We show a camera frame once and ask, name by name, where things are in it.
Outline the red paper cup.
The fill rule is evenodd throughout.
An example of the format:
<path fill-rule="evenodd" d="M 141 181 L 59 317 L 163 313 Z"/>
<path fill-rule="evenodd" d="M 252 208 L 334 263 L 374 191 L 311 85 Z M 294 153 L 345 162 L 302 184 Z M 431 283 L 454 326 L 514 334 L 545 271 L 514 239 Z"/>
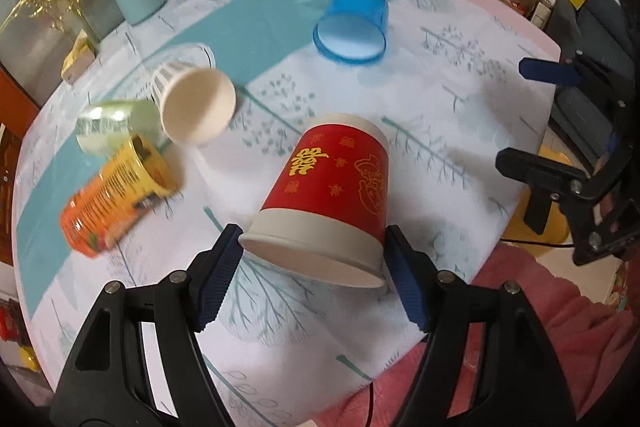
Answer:
<path fill-rule="evenodd" d="M 241 246 L 308 279 L 382 286 L 388 169 L 388 141 L 371 121 L 340 113 L 314 119 Z"/>

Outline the orange yellow printed cup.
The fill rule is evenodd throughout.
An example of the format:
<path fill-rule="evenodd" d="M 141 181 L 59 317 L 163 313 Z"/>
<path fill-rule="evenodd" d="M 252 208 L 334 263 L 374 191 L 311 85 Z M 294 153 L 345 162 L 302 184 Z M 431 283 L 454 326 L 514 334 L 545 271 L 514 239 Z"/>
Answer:
<path fill-rule="evenodd" d="M 73 251 L 96 257 L 177 190 L 166 160 L 135 134 L 68 201 L 60 216 L 64 239 Z"/>

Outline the blue plastic cup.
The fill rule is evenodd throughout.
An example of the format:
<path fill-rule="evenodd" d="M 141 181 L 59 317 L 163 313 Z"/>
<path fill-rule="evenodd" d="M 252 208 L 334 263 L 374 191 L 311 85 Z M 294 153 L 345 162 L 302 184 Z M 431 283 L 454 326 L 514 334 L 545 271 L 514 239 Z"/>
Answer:
<path fill-rule="evenodd" d="M 318 51 L 352 65 L 378 61 L 387 48 L 387 0 L 331 0 L 312 31 Z"/>

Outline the clear green plastic cup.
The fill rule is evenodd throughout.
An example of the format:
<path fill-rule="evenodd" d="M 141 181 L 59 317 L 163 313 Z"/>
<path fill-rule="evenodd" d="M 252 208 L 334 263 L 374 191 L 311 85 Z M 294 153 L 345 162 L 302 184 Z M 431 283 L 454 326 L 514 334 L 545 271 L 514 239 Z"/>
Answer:
<path fill-rule="evenodd" d="M 76 140 L 87 154 L 110 156 L 134 134 L 141 134 L 153 144 L 160 141 L 163 129 L 154 102 L 132 100 L 92 104 L 76 119 Z"/>

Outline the white striped paper cup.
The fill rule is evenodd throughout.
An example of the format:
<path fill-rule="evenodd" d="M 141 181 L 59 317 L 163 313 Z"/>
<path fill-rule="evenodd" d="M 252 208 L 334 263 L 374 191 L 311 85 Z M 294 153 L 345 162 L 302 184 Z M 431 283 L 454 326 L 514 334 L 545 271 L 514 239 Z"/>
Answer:
<path fill-rule="evenodd" d="M 180 145 L 200 147 L 216 139 L 236 107 L 234 84 L 224 72 L 183 61 L 157 67 L 152 93 L 165 134 Z"/>

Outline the pink fleece clothing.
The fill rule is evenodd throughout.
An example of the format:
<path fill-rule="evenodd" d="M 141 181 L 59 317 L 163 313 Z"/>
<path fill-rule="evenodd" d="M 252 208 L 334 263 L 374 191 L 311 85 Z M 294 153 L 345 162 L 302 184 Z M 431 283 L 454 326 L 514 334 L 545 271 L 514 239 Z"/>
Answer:
<path fill-rule="evenodd" d="M 639 323 L 500 246 L 473 284 L 392 237 L 386 251 L 424 340 L 320 426 L 634 426 Z"/>

